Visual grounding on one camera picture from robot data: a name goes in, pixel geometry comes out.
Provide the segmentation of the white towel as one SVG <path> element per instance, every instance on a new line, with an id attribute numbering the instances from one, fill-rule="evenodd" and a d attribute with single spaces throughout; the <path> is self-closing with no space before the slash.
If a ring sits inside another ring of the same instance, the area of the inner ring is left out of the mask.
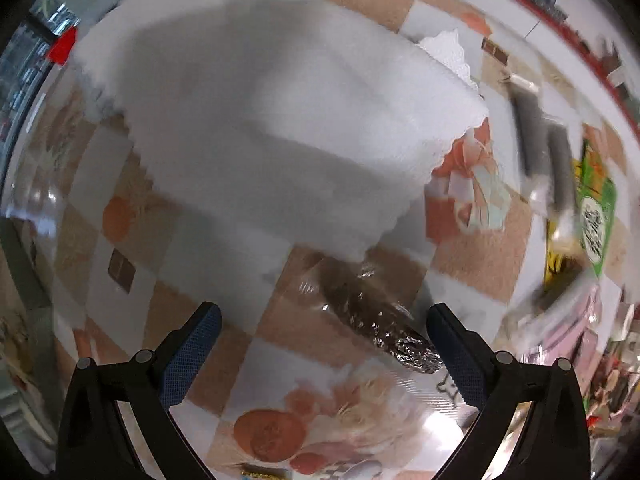
<path id="1" fill-rule="evenodd" d="M 420 47 L 323 0 L 124 0 L 72 58 L 163 193 L 350 260 L 488 114 Z"/>

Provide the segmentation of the foil chocolate snack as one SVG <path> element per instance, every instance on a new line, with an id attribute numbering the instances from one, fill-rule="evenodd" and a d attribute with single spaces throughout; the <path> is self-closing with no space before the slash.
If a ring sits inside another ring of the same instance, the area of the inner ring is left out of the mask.
<path id="1" fill-rule="evenodd" d="M 378 266 L 324 257 L 294 289 L 311 310 L 329 315 L 407 370 L 433 374 L 444 366 L 431 339 L 416 327 L 416 318 L 390 290 Z"/>

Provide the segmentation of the dark chocolate bar packet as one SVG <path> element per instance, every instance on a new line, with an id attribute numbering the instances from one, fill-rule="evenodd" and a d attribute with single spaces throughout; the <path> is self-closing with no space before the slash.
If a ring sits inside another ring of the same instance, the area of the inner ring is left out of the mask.
<path id="1" fill-rule="evenodd" d="M 539 104 L 539 87 L 528 79 L 511 74 L 506 80 L 518 130 L 518 143 L 527 177 L 549 177 L 550 157 L 547 129 Z"/>

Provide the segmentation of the green snack packet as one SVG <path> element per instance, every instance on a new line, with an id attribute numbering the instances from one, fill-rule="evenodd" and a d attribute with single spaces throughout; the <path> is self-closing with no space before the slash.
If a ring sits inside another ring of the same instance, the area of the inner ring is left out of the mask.
<path id="1" fill-rule="evenodd" d="M 608 167 L 588 139 L 582 141 L 579 169 L 577 206 L 580 242 L 594 274 L 600 276 L 610 244 L 617 191 L 608 175 Z"/>

